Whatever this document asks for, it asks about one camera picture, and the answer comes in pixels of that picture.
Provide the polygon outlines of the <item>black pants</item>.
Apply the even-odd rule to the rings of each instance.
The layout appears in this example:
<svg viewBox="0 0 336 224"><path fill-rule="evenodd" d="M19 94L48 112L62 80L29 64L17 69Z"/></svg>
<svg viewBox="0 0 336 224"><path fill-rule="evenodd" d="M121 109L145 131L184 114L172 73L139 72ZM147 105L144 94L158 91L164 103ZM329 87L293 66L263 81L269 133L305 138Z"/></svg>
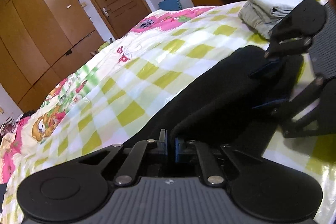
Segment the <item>black pants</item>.
<svg viewBox="0 0 336 224"><path fill-rule="evenodd" d="M239 48L193 80L125 142L195 140L231 145L261 156L277 128L274 110L286 102L303 66L301 55L266 59L255 46Z"/></svg>

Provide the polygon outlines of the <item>folded grey clothes stack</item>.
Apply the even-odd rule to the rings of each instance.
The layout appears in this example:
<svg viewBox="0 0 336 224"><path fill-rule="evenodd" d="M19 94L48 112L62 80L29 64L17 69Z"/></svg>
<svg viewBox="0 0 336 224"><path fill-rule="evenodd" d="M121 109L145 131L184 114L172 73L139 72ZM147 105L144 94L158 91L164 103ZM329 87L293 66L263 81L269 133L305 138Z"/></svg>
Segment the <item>folded grey clothes stack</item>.
<svg viewBox="0 0 336 224"><path fill-rule="evenodd" d="M263 38L303 0L247 0L239 18Z"/></svg>

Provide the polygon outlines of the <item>striped bag by headboard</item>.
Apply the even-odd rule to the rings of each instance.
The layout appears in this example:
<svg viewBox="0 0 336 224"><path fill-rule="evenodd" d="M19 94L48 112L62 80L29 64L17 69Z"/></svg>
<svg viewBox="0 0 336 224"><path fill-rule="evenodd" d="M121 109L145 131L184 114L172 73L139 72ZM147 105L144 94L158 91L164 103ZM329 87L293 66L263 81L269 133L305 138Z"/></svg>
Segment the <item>striped bag by headboard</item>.
<svg viewBox="0 0 336 224"><path fill-rule="evenodd" d="M13 132L14 128L15 128L14 118L13 117L7 118L7 120L5 120L3 124L1 124L0 126L1 136L5 136L6 134Z"/></svg>

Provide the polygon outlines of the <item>green checkered plastic bed cover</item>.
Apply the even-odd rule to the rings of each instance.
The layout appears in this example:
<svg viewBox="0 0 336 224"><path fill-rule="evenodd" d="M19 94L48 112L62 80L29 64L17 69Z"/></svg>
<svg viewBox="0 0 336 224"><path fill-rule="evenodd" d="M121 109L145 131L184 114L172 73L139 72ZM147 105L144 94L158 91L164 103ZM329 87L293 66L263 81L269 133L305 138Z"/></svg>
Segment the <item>green checkered plastic bed cover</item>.
<svg viewBox="0 0 336 224"><path fill-rule="evenodd" d="M20 158L7 183L1 223L37 223L24 219L17 199L28 176L113 144L125 145L193 80L239 48L255 46L266 52L270 40L243 23L242 7L241 2L211 7L181 25L182 34L159 39L108 73L35 151ZM300 55L303 66L288 100L315 79L309 55ZM176 162L175 141L168 137L166 156L150 157L138 183L117 189L102 209L75 223L335 223L335 133L285 138L276 120L272 139L259 157L319 183L323 198L313 222L266 222L245 214L223 189L201 182L195 157Z"/></svg>

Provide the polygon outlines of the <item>cartoon floral quilt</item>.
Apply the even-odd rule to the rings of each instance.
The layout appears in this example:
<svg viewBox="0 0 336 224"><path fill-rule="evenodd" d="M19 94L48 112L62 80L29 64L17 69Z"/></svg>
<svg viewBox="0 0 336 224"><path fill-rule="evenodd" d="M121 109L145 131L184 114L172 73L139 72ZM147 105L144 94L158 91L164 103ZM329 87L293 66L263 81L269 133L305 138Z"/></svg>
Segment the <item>cartoon floral quilt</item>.
<svg viewBox="0 0 336 224"><path fill-rule="evenodd" d="M181 11L157 10L124 37L111 44L104 43L90 61L60 81L37 110L14 119L13 132L1 136L1 184L8 183L20 158L35 151L35 146L49 137L65 115L108 73L129 63L159 39L182 34L181 25L211 9L201 6Z"/></svg>

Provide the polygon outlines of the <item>blue foam mat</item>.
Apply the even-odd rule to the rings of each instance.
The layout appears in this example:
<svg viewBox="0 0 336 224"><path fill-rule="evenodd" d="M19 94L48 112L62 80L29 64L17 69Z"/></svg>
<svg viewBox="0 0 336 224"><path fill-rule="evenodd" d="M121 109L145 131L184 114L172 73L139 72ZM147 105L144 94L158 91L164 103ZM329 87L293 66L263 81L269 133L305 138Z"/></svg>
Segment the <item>blue foam mat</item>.
<svg viewBox="0 0 336 224"><path fill-rule="evenodd" d="M158 3L159 9L165 11L179 11L182 9L180 0L163 0Z"/></svg>

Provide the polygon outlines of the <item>wooden wardrobe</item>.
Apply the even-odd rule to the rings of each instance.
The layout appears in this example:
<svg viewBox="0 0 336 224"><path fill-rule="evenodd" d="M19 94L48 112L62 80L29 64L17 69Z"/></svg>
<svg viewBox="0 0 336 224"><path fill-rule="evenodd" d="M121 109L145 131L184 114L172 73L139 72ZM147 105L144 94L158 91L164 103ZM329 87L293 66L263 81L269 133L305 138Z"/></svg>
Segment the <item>wooden wardrobe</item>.
<svg viewBox="0 0 336 224"><path fill-rule="evenodd" d="M1 85L35 110L102 42L79 0L1 0Z"/></svg>

